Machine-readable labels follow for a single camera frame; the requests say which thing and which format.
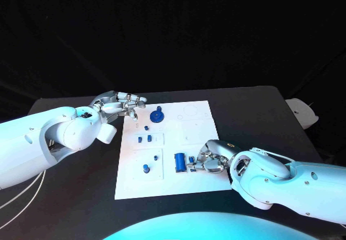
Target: robotic hand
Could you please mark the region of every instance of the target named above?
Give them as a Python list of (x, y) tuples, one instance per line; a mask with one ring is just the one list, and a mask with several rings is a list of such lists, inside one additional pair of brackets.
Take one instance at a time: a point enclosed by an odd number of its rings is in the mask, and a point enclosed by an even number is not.
[(0, 124), (0, 189), (37, 175), (98, 139), (109, 144), (118, 116), (137, 121), (147, 99), (124, 92), (98, 95), (89, 106), (59, 107)]
[(232, 189), (254, 207), (281, 204), (303, 216), (346, 224), (346, 167), (298, 162), (255, 147), (241, 151), (220, 140), (206, 142), (187, 166), (213, 174), (229, 169)]

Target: black table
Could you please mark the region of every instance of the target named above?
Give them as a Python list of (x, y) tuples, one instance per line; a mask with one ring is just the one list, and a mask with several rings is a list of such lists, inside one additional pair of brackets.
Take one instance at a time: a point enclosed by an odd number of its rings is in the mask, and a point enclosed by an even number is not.
[[(220, 140), (230, 141), (243, 150), (256, 147), (297, 161), (321, 162), (275, 87), (155, 92), (140, 96), (148, 99), (147, 104), (207, 100)], [(40, 99), (29, 113), (62, 106), (86, 106), (92, 99), (92, 96)], [(233, 190), (114, 200), (122, 123), (122, 118), (112, 122), (117, 134), (111, 144), (95, 140), (83, 151), (47, 169), (36, 199), (0, 230), (0, 239), (102, 239), (147, 219), (200, 211), (254, 216), (316, 237), (346, 235), (339, 224), (301, 216), (278, 204), (269, 210), (252, 207)], [(30, 181), (1, 190), (0, 204)], [(0, 210), (0, 226), (31, 199), (37, 185)]]

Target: cable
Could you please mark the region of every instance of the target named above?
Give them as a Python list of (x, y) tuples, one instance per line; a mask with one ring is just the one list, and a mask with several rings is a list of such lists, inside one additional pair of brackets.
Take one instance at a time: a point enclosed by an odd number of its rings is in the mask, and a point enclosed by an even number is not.
[(36, 183), (39, 177), (40, 177), (42, 173), (37, 175), (36, 179), (33, 180), (33, 182), (30, 183), (30, 185), (27, 186), (27, 188), (20, 192), (20, 194), (4, 204), (0, 206), (0, 209), (7, 205), (10, 204), (17, 198), (19, 196), (27, 191), (27, 189), (31, 187), (31, 185)]
[(14, 218), (0, 227), (0, 229), (17, 218), (17, 216), (21, 214), (21, 212), (23, 212), (23, 211), (26, 210), (26, 208), (29, 207), (29, 205), (30, 205), (31, 201), (34, 200), (34, 197), (36, 197), (36, 195), (37, 195), (37, 193), (39, 193), (39, 190), (40, 190), (40, 188), (42, 188), (42, 183), (43, 183), (44, 175), (46, 175), (46, 170), (43, 171), (43, 177), (42, 177), (42, 180), (40, 180), (40, 184), (39, 184), (39, 186), (37, 186), (37, 191), (36, 191), (36, 193), (34, 193), (34, 195), (33, 195), (33, 197), (31, 197), (31, 199), (30, 199), (30, 202), (27, 203), (27, 205), (24, 206), (24, 208), (23, 208), (23, 210), (19, 212), (19, 214), (14, 216)]

